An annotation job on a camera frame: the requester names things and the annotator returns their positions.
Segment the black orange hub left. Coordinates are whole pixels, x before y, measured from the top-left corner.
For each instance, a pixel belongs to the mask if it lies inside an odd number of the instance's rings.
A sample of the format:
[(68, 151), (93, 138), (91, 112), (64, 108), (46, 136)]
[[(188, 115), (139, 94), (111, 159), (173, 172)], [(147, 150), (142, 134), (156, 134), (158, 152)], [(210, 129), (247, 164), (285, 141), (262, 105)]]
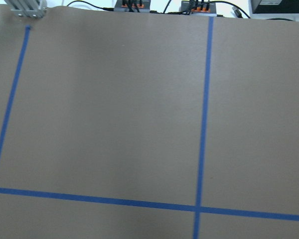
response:
[(114, 11), (149, 13), (150, 3), (150, 0), (118, 0)]

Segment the black orange hub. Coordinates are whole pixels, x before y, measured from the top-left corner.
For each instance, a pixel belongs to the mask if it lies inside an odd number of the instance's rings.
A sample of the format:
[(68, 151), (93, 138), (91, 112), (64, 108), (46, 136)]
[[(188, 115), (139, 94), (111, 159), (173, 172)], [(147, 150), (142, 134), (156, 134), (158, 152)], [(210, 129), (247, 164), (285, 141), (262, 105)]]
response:
[(150, 3), (150, 0), (118, 0), (114, 11), (149, 13)]
[(180, 12), (192, 14), (217, 14), (216, 4), (206, 0), (182, 0)]

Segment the black orange hub right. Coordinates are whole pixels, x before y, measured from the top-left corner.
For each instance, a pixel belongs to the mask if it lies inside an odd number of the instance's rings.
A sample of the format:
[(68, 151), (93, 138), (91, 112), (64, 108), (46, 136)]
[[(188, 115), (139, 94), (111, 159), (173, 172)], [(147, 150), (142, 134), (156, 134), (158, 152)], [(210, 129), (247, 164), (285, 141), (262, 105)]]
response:
[(216, 4), (206, 0), (182, 0), (180, 12), (192, 14), (217, 14)]

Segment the black laptop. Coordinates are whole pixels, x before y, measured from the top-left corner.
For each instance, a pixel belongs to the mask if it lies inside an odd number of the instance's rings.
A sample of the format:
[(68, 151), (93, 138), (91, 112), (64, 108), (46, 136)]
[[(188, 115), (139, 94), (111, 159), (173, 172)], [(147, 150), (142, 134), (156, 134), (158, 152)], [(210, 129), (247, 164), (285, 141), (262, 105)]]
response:
[(299, 13), (299, 0), (251, 0), (253, 14)]

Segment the aluminium frame post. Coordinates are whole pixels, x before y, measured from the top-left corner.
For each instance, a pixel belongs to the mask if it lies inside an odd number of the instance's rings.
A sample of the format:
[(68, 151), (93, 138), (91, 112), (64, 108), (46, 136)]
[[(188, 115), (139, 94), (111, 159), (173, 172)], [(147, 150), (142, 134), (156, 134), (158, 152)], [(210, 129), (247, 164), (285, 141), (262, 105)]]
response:
[(15, 16), (43, 18), (47, 11), (46, 0), (4, 0)]

